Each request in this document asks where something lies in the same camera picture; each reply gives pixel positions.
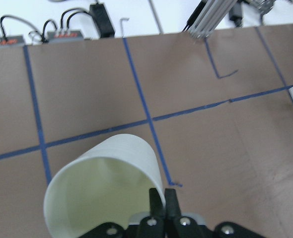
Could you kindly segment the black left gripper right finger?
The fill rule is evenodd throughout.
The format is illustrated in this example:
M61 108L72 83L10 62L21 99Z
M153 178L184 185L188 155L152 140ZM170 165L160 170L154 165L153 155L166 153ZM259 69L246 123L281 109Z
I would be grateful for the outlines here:
M198 225L189 214L182 214L176 190L165 189L165 233L168 238L198 238Z

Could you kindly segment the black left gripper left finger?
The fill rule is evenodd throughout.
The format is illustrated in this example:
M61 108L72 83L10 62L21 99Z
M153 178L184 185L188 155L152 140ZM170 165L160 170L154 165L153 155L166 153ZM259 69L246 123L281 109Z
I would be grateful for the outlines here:
M137 228L137 238L165 237L165 207L156 188L149 189L149 214L143 217Z

